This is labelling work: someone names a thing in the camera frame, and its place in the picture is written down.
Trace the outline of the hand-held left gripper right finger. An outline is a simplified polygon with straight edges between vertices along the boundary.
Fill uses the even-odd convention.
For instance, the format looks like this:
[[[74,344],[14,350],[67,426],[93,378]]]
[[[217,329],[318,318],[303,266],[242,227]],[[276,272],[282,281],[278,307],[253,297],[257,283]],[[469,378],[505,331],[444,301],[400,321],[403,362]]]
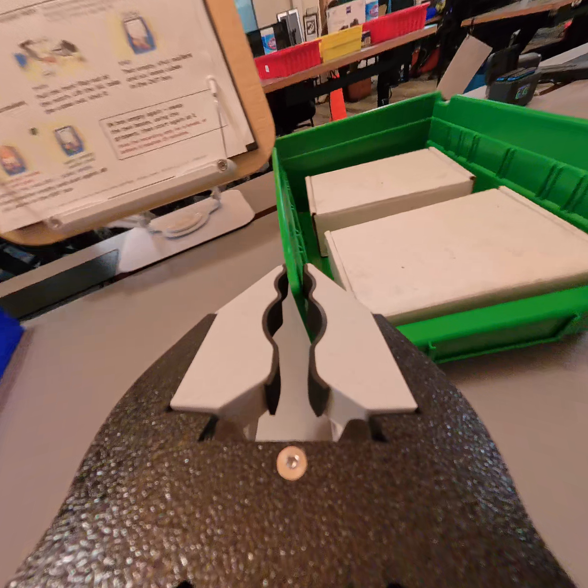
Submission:
[[[374,315],[313,264],[304,267],[309,350],[308,398],[326,416],[334,442],[351,422],[414,414],[417,402]]]

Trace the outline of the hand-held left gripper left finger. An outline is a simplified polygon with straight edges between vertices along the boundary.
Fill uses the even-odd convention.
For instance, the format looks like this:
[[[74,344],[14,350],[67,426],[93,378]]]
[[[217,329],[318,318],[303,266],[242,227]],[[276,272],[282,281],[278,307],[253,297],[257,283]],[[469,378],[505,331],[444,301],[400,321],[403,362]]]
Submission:
[[[255,440],[265,413],[281,395],[279,349],[282,303],[289,285],[279,265],[209,315],[210,326],[170,402],[176,412],[208,414]]]

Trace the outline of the white cardboard mailer box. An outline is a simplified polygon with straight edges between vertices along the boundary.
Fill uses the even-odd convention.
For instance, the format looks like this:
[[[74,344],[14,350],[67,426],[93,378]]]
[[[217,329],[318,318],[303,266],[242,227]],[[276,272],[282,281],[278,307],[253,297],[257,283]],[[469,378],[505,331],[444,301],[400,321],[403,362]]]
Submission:
[[[325,233],[469,195],[476,176],[432,146],[305,177],[321,257]]]
[[[587,233],[506,187],[325,239],[336,283],[395,326],[587,285]]]

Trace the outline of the blue plastic bin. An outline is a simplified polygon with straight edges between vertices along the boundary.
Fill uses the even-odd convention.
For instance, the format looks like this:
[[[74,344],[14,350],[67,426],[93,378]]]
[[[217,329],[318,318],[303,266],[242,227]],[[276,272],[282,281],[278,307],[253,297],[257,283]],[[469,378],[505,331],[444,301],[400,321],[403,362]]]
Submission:
[[[19,320],[1,309],[1,378],[3,378],[18,348],[23,334],[24,328]]]

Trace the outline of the green plastic bin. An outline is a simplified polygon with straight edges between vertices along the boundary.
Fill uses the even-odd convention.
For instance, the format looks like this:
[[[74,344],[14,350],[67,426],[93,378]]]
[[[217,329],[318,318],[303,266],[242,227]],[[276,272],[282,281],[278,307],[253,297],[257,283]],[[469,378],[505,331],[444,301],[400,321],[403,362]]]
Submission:
[[[587,118],[487,99],[428,93],[276,140],[277,216],[289,284],[310,333],[303,267],[320,260],[306,176],[432,146],[476,176],[476,189],[504,185],[587,231]],[[437,364],[559,342],[587,332],[587,286],[559,288],[479,310],[445,312],[398,327]]]

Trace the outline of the white stand base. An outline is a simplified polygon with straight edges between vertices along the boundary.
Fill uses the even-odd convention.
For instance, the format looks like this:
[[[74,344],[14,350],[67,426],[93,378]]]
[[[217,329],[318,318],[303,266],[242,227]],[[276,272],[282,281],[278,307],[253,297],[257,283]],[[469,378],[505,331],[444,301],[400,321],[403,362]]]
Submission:
[[[254,219],[241,191],[212,194],[182,209],[154,217],[125,234],[117,274],[134,273],[189,249],[239,230]]]

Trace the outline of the red plastic basket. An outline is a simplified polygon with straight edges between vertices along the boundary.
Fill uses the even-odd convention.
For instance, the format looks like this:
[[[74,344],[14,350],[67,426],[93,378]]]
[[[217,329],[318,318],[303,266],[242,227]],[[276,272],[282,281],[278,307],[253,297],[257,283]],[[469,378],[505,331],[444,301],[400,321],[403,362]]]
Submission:
[[[424,29],[429,8],[428,2],[394,11],[365,22],[362,32],[367,33],[371,45],[393,40]]]
[[[289,77],[322,62],[321,38],[281,49],[254,59],[261,80]]]

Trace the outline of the white board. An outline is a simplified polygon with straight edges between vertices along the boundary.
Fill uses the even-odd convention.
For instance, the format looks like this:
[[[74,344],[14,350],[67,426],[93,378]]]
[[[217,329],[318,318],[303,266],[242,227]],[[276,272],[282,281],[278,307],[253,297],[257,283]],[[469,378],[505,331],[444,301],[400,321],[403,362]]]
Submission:
[[[467,34],[437,85],[442,99],[448,101],[463,94],[491,52],[489,45]]]

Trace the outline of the long wooden table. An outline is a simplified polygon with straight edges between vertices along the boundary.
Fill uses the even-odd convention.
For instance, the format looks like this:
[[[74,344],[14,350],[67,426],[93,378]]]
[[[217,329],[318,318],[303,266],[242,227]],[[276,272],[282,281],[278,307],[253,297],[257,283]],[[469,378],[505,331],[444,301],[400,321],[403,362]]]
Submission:
[[[325,75],[330,71],[338,70],[342,66],[349,65],[354,62],[366,61],[386,51],[391,51],[395,48],[402,47],[417,40],[422,40],[423,38],[432,36],[436,32],[437,23],[427,24],[420,30],[412,31],[406,35],[370,45],[353,53],[349,53],[330,61],[323,62],[319,65],[313,66],[312,68],[301,70],[300,72],[291,74],[288,77],[262,80],[261,86],[265,94],[274,92],[288,86],[298,84],[307,79],[320,77],[321,75]]]

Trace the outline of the yellow plastic basket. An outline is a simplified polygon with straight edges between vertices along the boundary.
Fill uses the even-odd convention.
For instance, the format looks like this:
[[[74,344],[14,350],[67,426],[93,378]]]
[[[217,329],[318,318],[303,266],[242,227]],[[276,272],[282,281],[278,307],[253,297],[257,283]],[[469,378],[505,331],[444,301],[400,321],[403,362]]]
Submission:
[[[322,35],[319,39],[322,63],[327,63],[359,51],[362,48],[363,25],[357,24]]]

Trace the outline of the black equipment case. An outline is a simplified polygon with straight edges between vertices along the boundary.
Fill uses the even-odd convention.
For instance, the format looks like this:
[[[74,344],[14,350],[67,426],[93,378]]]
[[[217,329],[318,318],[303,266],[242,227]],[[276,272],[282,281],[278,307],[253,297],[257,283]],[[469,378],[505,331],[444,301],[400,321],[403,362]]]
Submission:
[[[525,107],[539,82],[541,55],[518,54],[516,48],[490,54],[486,67],[486,99]]]

